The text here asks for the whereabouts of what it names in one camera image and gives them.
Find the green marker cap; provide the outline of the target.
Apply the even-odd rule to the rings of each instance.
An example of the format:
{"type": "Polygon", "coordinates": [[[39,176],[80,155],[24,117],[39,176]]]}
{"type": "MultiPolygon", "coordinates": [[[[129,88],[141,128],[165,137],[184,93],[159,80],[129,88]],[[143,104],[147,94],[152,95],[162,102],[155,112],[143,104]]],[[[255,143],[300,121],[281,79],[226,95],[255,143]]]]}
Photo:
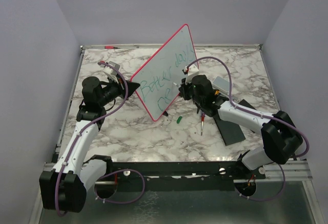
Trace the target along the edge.
{"type": "Polygon", "coordinates": [[[179,124],[180,122],[181,122],[181,120],[182,120],[182,116],[180,116],[178,119],[177,119],[177,124],[179,124]]]}

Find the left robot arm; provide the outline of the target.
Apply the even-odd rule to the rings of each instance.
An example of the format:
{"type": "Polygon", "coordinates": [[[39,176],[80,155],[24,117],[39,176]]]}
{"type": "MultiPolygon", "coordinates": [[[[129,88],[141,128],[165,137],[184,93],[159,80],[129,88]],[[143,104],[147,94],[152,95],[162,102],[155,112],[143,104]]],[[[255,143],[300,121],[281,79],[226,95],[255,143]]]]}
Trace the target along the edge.
{"type": "Polygon", "coordinates": [[[105,106],[118,97],[127,100],[139,86],[121,77],[107,82],[95,76],[83,80],[83,101],[71,140],[54,167],[43,171],[39,178],[45,209],[56,210],[60,217],[78,213],[85,205],[87,191],[98,179],[117,178],[110,157],[94,155],[85,161],[85,156],[105,121],[105,106]]]}

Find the pink framed whiteboard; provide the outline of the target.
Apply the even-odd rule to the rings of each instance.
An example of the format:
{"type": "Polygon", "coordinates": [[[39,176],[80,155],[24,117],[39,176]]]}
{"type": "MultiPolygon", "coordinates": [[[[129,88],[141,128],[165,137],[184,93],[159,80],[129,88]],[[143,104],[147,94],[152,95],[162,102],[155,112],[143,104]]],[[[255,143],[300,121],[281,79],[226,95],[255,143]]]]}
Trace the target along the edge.
{"type": "Polygon", "coordinates": [[[157,121],[178,96],[174,83],[185,77],[183,69],[196,59],[188,24],[182,25],[131,77],[140,84],[136,90],[153,121],[157,121]]]}

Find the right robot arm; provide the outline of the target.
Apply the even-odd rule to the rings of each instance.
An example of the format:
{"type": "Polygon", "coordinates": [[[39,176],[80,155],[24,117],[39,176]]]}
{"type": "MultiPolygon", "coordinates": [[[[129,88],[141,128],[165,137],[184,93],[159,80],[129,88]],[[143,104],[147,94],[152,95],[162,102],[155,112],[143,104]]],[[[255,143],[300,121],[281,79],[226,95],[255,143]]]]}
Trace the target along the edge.
{"type": "Polygon", "coordinates": [[[261,135],[262,147],[243,154],[240,163],[235,166],[240,178],[248,178],[254,169],[272,162],[285,164],[303,143],[300,132],[296,131],[287,113],[258,113],[236,105],[227,97],[216,94],[205,75],[183,78],[179,91],[183,99],[192,100],[206,116],[243,126],[261,135]]]}

